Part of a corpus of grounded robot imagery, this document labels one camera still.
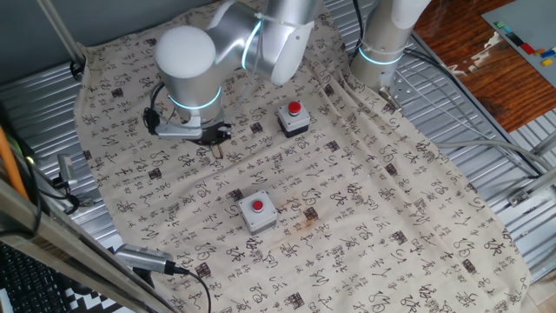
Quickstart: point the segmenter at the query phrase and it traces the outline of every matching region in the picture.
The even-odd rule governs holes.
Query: robotic arm
[[[380,0],[367,17],[362,46],[351,71],[367,87],[380,92],[394,81],[415,23],[431,0]]]
[[[269,0],[263,15],[231,0],[206,30],[180,26],[164,33],[156,46],[156,64],[176,112],[187,122],[159,124],[156,134],[203,145],[229,139],[222,80],[243,68],[278,85],[287,82],[301,62],[321,6],[322,0]]]

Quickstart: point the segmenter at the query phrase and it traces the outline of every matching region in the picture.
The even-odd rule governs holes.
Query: tablecloth
[[[233,136],[223,159],[147,132],[157,39],[182,24],[206,27],[219,5],[83,47],[77,133],[123,241],[203,277],[214,312],[519,312],[530,274],[504,225],[442,151],[353,78],[326,8],[288,83],[255,77],[233,110],[248,73],[226,77]],[[157,107],[169,116],[166,95]],[[311,123],[287,139],[276,110],[294,100]],[[238,200],[258,190],[278,223],[251,236]],[[180,310],[206,311],[190,276],[154,279]]]

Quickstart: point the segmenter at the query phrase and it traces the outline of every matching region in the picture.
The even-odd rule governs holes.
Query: white cable
[[[420,92],[419,90],[417,90],[417,88],[415,86],[413,86],[398,70],[396,70],[396,73],[398,73],[398,75],[401,77],[401,79],[403,79],[404,81],[406,81],[406,83],[409,85],[409,87],[411,87],[413,90],[415,90],[415,92],[417,92],[421,97],[423,97],[424,99],[426,99],[428,102],[430,102],[430,104],[433,105],[434,108],[441,110],[442,112],[446,113],[448,116],[450,116],[454,121],[458,122],[460,125],[468,128],[469,130],[471,130],[472,132],[480,135],[481,137],[484,137],[486,139],[491,139],[489,136],[481,133],[478,130],[474,130],[471,126],[465,124],[464,122],[461,122],[459,118],[453,116],[452,114],[450,114],[450,112],[442,109],[440,106],[436,105],[436,103],[434,103],[431,99],[429,99],[427,96],[423,95],[422,92]]]
[[[535,156],[531,151],[525,150],[514,144],[505,143],[498,140],[473,140],[473,141],[468,141],[463,143],[434,143],[434,144],[436,144],[436,146],[439,148],[445,148],[445,149],[467,147],[467,146],[474,146],[474,145],[500,146],[500,147],[508,148],[523,153],[525,156],[528,156],[529,158],[534,160],[534,162],[540,164],[543,168],[545,168],[545,170],[550,170],[552,168],[552,166],[550,166],[549,163],[541,159],[539,156]]]
[[[407,65],[403,65],[406,69],[411,70],[415,75],[419,75],[425,79],[427,79],[423,74],[421,74],[419,71],[414,70],[410,67],[408,67]],[[452,100],[452,98],[446,93],[444,92],[444,90],[442,88],[440,88],[435,82],[431,81],[431,84],[434,85],[441,93],[442,95],[444,95],[447,99],[450,100],[450,102],[453,103],[454,107],[461,113],[462,116],[464,116],[466,118],[466,120],[477,130],[479,131],[479,127],[473,122],[473,119],[470,119],[467,117],[467,115],[463,112],[463,110]],[[490,140],[491,138],[488,137],[486,134],[481,133],[482,136],[484,138],[486,138],[487,140]],[[509,150],[502,148],[502,147],[497,147],[498,151],[500,151],[500,153],[504,154],[507,156],[507,158],[510,160],[510,162],[512,162],[513,164],[515,164],[515,166],[519,167],[520,169],[524,170],[525,172],[528,172],[529,174],[532,175],[536,175],[536,173],[532,172],[531,169],[523,166],[523,164],[521,163],[521,161],[515,157],[512,153],[510,153]]]
[[[444,113],[446,113],[447,115],[449,115],[454,121],[458,122],[460,125],[467,127],[468,129],[470,129],[472,132],[475,132],[481,136],[483,136],[486,139],[490,139],[487,135],[481,133],[480,131],[474,130],[473,128],[471,128],[469,125],[466,125],[465,123],[461,122],[459,118],[453,116],[452,114],[450,114],[448,111],[442,109],[441,107],[439,107],[438,105],[436,105],[435,103],[433,103],[433,101],[431,101],[427,96],[425,96],[422,92],[420,92],[419,90],[417,90],[417,88],[415,88],[415,86],[413,86],[398,70],[396,70],[396,73],[398,73],[398,75],[401,77],[401,79],[403,79],[404,81],[406,81],[406,83],[413,89],[415,90],[421,97],[425,98],[428,102],[430,102],[430,104],[432,104],[436,109],[443,111]],[[514,150],[514,151],[518,151],[521,152],[523,155],[528,156],[529,158],[531,158],[532,160],[534,160],[534,162],[540,164],[543,168],[545,168],[545,170],[550,170],[552,168],[552,166],[550,166],[550,164],[548,164],[546,161],[544,161],[543,159],[541,159],[538,156],[535,156],[532,152],[525,150],[519,146],[516,146],[514,144],[511,143],[505,143],[505,142],[501,142],[501,141],[497,141],[497,140],[473,140],[473,141],[469,141],[469,142],[463,142],[463,143],[434,143],[436,144],[436,146],[438,146],[439,148],[446,148],[446,149],[450,149],[450,148],[459,148],[459,147],[464,147],[464,146],[473,146],[473,145],[495,145],[495,146],[500,146],[500,147],[504,147],[504,148],[508,148],[510,150]]]
[[[267,4],[268,4],[268,0],[265,0],[264,2],[264,6],[262,7],[262,11],[264,13],[266,13],[267,11]],[[243,99],[245,99],[245,96],[247,95],[249,88],[251,87],[251,84],[253,84],[253,79],[255,78],[255,72],[257,71],[257,65],[259,64],[259,58],[261,57],[262,54],[262,37],[264,34],[264,21],[261,20],[261,28],[259,29],[260,33],[259,33],[259,41],[257,42],[257,53],[255,54],[255,64],[253,64],[253,70],[251,70],[251,75],[249,75],[249,82],[247,83],[247,85],[245,86],[245,89],[242,92],[242,95],[239,97],[239,99],[237,99],[237,102],[234,105],[233,110],[236,110],[238,106],[240,106],[240,104],[243,103]]]

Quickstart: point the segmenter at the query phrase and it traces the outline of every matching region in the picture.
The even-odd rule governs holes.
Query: wooden table
[[[556,89],[481,17],[511,2],[433,0],[415,27],[508,132],[556,108]]]

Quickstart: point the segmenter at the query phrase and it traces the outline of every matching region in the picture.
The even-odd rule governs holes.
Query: metal bar
[[[62,40],[63,45],[66,47],[71,59],[76,63],[85,66],[85,57],[83,53],[77,47],[76,40],[71,35],[70,31],[63,23],[62,18],[58,15],[58,11],[54,7],[54,4],[50,0],[36,0],[41,9],[43,9],[44,15],[49,19],[50,24]]]
[[[556,183],[556,167],[549,170],[547,173],[543,174],[532,183],[522,187],[518,192],[511,195],[507,201],[513,206],[517,206],[520,203],[529,200],[530,198],[537,196],[539,193],[543,192],[546,188],[554,185]]]
[[[0,203],[3,204],[0,228],[13,230],[15,225],[32,228],[36,207],[2,180]],[[176,312],[154,289],[59,210],[43,213],[35,237],[4,236],[1,240],[133,311]]]
[[[537,144],[531,150],[531,152],[540,157],[554,147],[556,147],[556,131],[553,131],[552,134],[548,135],[548,137],[546,137],[539,144]]]

